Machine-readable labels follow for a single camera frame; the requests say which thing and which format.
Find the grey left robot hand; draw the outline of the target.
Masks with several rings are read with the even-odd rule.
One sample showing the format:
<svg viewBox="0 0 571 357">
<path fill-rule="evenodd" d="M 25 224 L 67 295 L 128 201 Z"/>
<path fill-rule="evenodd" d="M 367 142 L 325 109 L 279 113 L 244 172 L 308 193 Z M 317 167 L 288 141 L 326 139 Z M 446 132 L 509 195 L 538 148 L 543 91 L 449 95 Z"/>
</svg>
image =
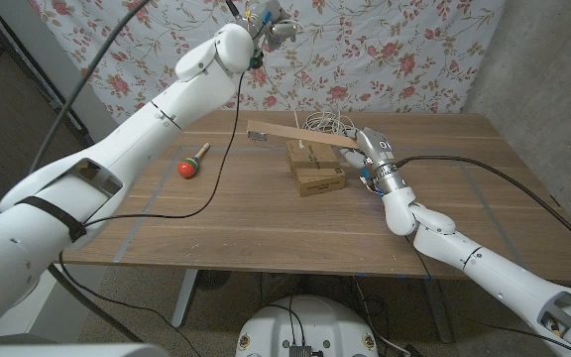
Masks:
<svg viewBox="0 0 571 357">
<path fill-rule="evenodd" d="M 264 44 L 271 51 L 296 40 L 296 25 L 278 0 L 249 1 L 246 7 L 248 31 L 257 49 Z"/>
</svg>

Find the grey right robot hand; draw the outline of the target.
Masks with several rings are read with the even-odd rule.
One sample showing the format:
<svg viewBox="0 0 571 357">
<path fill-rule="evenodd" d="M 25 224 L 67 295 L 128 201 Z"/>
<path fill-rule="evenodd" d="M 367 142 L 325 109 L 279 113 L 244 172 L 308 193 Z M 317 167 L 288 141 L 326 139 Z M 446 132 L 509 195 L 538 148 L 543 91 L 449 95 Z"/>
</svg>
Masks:
<svg viewBox="0 0 571 357">
<path fill-rule="evenodd" d="M 350 166 L 359 170 L 365 169 L 370 176 L 377 178 L 396 170 L 392 146 L 383 134 L 365 127 L 355 132 L 355 139 L 356 149 L 339 149 L 339 153 Z"/>
</svg>

